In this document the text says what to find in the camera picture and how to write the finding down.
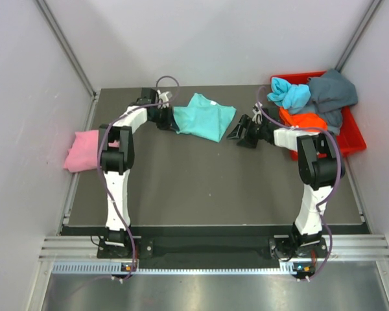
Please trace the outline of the teal t shirt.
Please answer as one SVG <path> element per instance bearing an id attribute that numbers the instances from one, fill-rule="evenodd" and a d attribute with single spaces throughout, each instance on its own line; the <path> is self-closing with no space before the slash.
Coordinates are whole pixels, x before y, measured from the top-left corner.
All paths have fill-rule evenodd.
<path id="1" fill-rule="evenodd" d="M 194 135 L 219 143 L 237 110 L 195 93 L 186 106 L 174 107 L 178 134 Z"/>

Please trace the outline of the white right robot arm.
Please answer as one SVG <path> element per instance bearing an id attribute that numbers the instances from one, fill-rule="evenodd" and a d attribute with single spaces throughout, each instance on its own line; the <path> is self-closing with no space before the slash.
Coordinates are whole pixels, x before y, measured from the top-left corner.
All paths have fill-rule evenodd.
<path id="1" fill-rule="evenodd" d="M 256 104 L 253 116 L 242 115 L 227 138 L 245 148 L 256 148 L 259 141 L 266 141 L 297 153 L 298 171 L 304 184 L 301 207 L 289 237 L 277 240 L 272 254 L 288 261 L 321 246 L 325 208 L 345 174 L 335 136 L 327 130 L 309 132 L 289 126 L 281 120 L 276 107 L 264 108 Z"/>

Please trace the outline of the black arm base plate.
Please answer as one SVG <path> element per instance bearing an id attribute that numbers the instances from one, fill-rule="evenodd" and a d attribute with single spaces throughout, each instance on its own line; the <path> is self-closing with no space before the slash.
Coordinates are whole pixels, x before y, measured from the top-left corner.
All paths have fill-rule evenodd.
<path id="1" fill-rule="evenodd" d="M 134 240 L 136 257 L 140 260 L 163 259 L 182 255 L 195 260 L 197 255 L 256 255 L 264 260 L 321 258 L 327 255 L 324 238 L 297 246 L 287 236 L 152 236 Z"/>

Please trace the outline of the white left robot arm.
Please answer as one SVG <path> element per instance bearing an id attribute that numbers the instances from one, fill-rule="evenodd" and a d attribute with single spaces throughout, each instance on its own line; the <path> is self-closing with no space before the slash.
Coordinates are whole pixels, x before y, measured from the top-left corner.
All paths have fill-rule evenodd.
<path id="1" fill-rule="evenodd" d="M 136 158 L 134 134 L 146 122 L 159 130 L 178 131 L 170 105 L 172 93 L 143 88 L 124 113 L 98 132 L 97 170 L 107 195 L 108 216 L 104 243 L 120 257 L 134 249 L 128 212 L 128 180 Z"/>

